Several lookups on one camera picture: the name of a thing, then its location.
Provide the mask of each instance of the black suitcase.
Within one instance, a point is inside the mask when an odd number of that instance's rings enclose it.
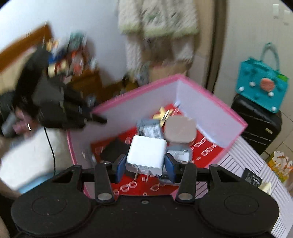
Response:
[[[241,136],[258,154],[262,154],[281,131],[281,112],[271,113],[239,94],[231,108],[248,124]]]

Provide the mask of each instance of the gold star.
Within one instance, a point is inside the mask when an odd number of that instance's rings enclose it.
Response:
[[[155,114],[153,116],[153,119],[160,120],[160,126],[162,127],[165,123],[165,121],[169,118],[169,116],[172,114],[173,109],[165,110],[163,107],[160,108],[160,113]]]

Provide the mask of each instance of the hanging towel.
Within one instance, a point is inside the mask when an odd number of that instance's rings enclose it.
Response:
[[[130,34],[141,30],[141,18],[138,0],[119,1],[118,25],[122,34]]]
[[[142,39],[138,34],[126,35],[127,70],[134,71],[142,65]]]
[[[120,0],[122,34],[142,32],[145,38],[175,38],[198,33],[193,0]]]

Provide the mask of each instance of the bag handle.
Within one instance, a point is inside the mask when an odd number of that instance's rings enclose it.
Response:
[[[274,53],[276,64],[277,64],[277,71],[280,72],[280,59],[279,59],[277,48],[275,47],[275,45],[273,43],[271,43],[271,42],[266,43],[266,45],[263,48],[263,52],[261,54],[260,61],[263,62],[263,60],[265,58],[265,53],[268,50],[271,50]]]

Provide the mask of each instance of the striped surface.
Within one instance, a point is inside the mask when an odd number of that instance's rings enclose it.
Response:
[[[276,200],[280,209],[280,217],[272,229],[272,234],[276,238],[286,238],[293,225],[293,199],[255,150],[242,137],[239,137],[218,164],[239,177],[242,176],[244,169],[248,168],[261,177],[264,182],[271,182],[272,197]],[[206,193],[207,183],[198,182],[196,198],[201,198]]]

